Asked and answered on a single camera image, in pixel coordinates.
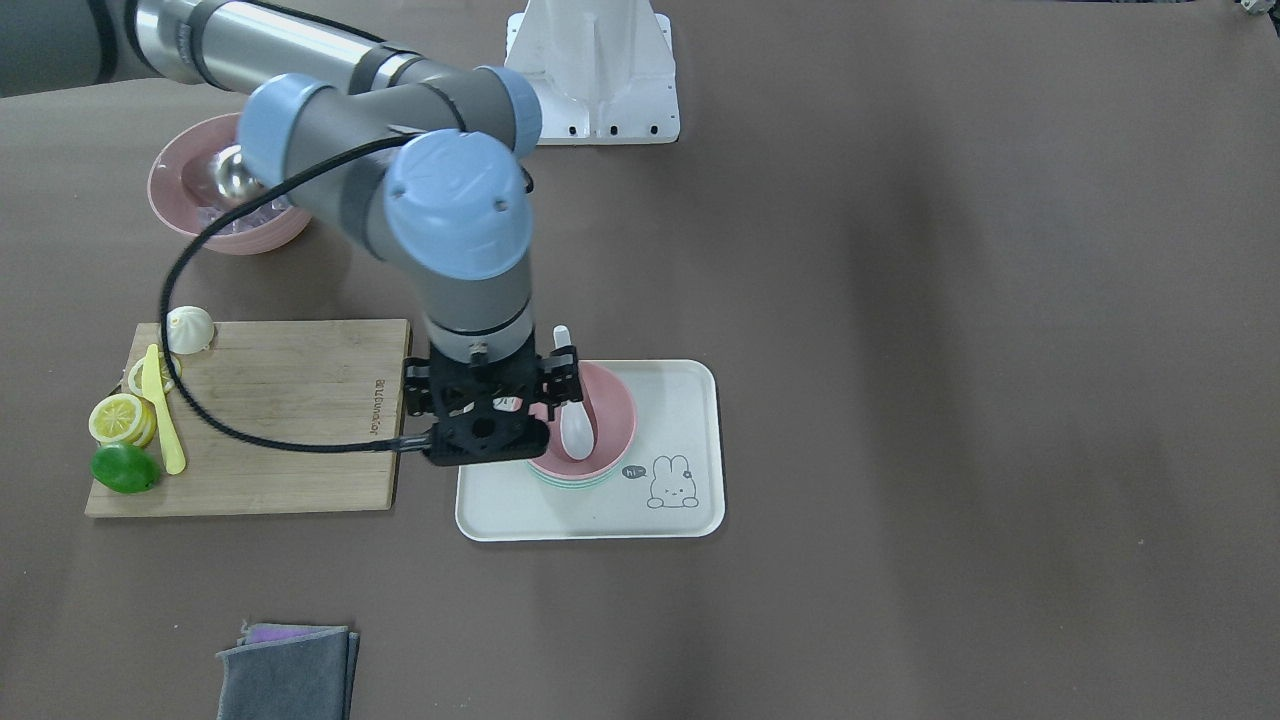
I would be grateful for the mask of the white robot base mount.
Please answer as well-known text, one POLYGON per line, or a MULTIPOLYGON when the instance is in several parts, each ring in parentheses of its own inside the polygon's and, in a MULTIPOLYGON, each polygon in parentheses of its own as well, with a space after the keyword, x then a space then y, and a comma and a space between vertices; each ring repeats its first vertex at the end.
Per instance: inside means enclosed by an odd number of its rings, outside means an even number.
POLYGON ((676 142, 671 31, 649 1, 529 1, 511 14, 504 64, 538 95, 539 145, 676 142))

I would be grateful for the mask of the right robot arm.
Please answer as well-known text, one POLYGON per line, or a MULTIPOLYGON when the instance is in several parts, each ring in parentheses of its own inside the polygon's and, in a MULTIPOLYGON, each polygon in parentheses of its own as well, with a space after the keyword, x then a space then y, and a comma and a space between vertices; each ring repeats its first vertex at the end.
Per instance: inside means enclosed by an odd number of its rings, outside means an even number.
POLYGON ((419 451, 438 466, 535 459, 558 406, 582 398, 573 348, 536 351, 530 246, 532 86, 504 67, 457 70, 339 22, 268 1, 5 1, 3 95, 150 77, 244 94, 236 140, 265 192, 218 218, 175 260, 159 299, 172 357, 174 287, 214 231, 279 197, 404 274, 430 354, 404 361, 420 436, 352 445, 230 438, 306 454, 419 451))

